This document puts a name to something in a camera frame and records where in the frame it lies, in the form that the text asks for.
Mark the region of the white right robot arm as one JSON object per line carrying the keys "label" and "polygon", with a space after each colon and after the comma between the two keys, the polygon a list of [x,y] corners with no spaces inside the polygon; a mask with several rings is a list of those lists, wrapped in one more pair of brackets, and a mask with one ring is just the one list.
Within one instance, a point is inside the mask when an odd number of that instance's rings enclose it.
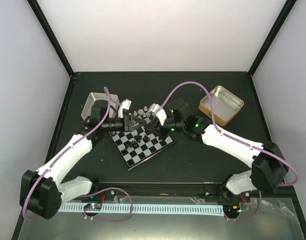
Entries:
{"label": "white right robot arm", "polygon": [[224,202],[253,190],[273,194],[288,173],[288,166],[278,160],[283,156],[275,143],[249,141],[216,127],[210,119],[196,117],[182,99],[175,100],[170,111],[171,116],[168,116],[158,105],[152,110],[158,119],[157,131],[161,136],[181,132],[188,139],[217,148],[249,167],[248,171],[230,175],[223,183],[215,185],[215,195]]}

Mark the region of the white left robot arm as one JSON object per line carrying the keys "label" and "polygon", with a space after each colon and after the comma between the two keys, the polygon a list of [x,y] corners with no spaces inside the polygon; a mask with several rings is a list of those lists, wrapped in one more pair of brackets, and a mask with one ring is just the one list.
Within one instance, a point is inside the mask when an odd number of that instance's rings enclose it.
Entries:
{"label": "white left robot arm", "polygon": [[134,114],[110,118],[110,105],[102,100],[94,102],[89,116],[67,145],[49,162],[36,171],[26,171],[21,180],[20,205],[25,220],[35,217],[52,218],[65,204],[78,197],[96,199],[100,187],[95,179],[78,176],[63,182],[76,163],[88,154],[104,137],[106,132],[132,132],[147,124]]}

